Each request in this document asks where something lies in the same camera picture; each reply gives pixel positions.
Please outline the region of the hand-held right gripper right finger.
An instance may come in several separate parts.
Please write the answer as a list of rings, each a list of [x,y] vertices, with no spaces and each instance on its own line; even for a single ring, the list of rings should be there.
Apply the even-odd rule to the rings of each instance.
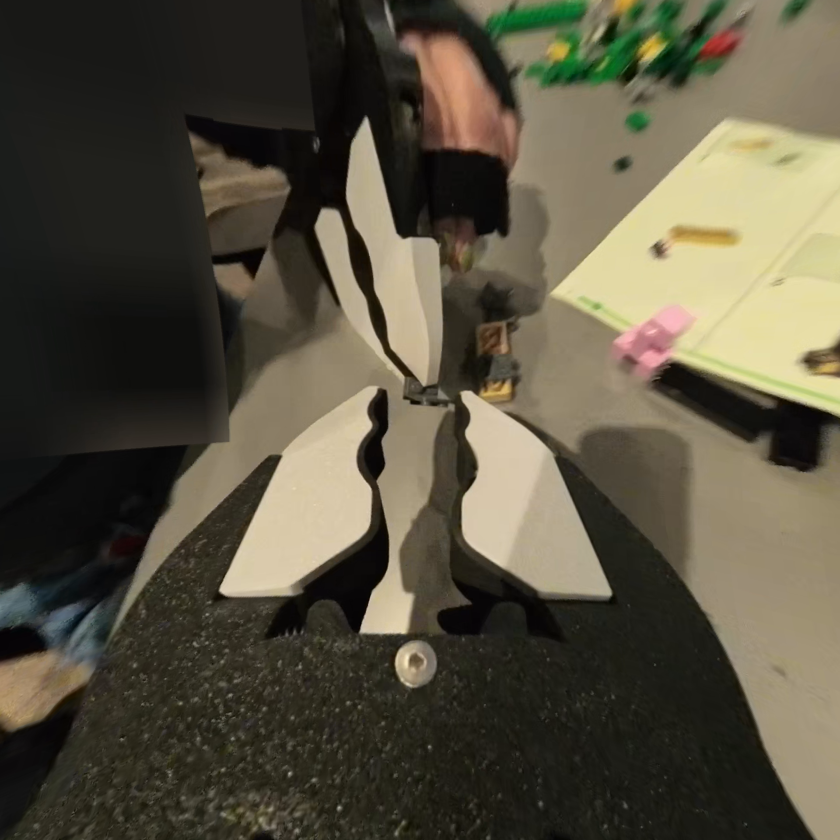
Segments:
[[[473,392],[457,403],[459,497],[452,575],[462,588],[544,602],[613,590],[554,452]]]

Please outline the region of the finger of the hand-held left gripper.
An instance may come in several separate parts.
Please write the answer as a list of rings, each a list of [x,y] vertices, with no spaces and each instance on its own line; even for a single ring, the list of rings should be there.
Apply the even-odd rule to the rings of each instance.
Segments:
[[[350,326],[399,382],[405,375],[387,347],[385,315],[364,242],[341,212],[323,208],[314,226],[335,296]]]
[[[443,350],[442,277],[438,243],[396,232],[370,121],[350,146],[346,200],[369,256],[386,339],[423,386],[436,385]]]

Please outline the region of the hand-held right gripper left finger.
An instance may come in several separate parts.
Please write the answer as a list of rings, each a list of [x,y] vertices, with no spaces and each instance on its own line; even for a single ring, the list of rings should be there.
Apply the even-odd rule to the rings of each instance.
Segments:
[[[218,593],[299,595],[379,528],[389,397],[367,386],[283,451]]]

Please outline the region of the small grey brick plate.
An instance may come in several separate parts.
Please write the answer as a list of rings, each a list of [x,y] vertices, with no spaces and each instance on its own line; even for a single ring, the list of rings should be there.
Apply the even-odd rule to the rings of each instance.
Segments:
[[[438,385],[424,385],[412,376],[404,379],[402,396],[415,406],[447,407],[453,402]]]

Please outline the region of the yellow and grey brick assembly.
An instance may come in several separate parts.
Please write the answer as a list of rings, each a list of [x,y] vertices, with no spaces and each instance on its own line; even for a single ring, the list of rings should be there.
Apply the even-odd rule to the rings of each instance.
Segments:
[[[487,282],[478,299],[479,321],[467,354],[466,370],[472,391],[486,403],[514,402],[521,379],[521,366],[512,347],[518,330],[519,312],[512,289]]]

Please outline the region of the person's left hand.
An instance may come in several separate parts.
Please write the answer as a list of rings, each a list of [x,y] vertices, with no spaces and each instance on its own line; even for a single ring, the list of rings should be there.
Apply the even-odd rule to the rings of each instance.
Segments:
[[[423,87],[427,215],[442,262],[465,273],[480,238],[509,230],[521,119],[508,69],[465,17],[411,12],[397,31]]]

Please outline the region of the beige cloth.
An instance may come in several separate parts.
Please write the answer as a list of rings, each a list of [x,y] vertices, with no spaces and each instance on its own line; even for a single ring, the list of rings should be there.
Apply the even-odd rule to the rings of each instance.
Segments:
[[[285,206],[290,185],[274,166],[257,167],[188,134],[198,174],[214,258],[265,249]]]

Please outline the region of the pink brick pig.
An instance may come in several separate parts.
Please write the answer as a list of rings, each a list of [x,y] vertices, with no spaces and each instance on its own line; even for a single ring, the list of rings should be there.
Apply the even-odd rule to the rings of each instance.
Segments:
[[[676,343],[696,320],[679,305],[662,308],[619,335],[612,343],[612,357],[618,363],[628,364],[637,377],[650,382],[669,363]]]

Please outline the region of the black brick assembly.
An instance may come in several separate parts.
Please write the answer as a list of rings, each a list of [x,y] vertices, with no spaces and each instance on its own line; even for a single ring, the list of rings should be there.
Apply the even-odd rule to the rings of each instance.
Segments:
[[[769,405],[683,364],[669,364],[653,379],[661,395],[747,443],[767,438],[768,461],[811,473],[818,469],[833,416],[775,397]]]

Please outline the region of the pile of green bricks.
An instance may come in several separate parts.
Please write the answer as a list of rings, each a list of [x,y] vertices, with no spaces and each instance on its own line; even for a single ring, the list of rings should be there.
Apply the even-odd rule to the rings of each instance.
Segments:
[[[740,49],[761,2],[510,2],[484,28],[494,43],[551,35],[540,58],[516,66],[542,90],[620,88],[632,102],[711,77]]]

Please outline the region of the blue cloth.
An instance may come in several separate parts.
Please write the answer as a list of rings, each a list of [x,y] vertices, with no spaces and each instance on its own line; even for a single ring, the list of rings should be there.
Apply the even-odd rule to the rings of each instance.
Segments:
[[[35,631],[68,663],[95,665],[108,643],[136,565],[90,563],[2,590],[1,628]]]

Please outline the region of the tan cloth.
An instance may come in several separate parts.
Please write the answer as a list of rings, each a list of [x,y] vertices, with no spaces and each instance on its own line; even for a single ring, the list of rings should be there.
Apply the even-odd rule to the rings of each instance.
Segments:
[[[1,663],[1,730],[11,733],[45,720],[88,684],[94,665],[47,650]]]

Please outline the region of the pale green instruction booklet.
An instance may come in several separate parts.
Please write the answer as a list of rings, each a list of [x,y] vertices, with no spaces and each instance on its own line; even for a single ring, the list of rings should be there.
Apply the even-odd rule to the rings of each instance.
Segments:
[[[553,289],[619,333],[669,306],[674,361],[834,417],[839,142],[720,122]]]

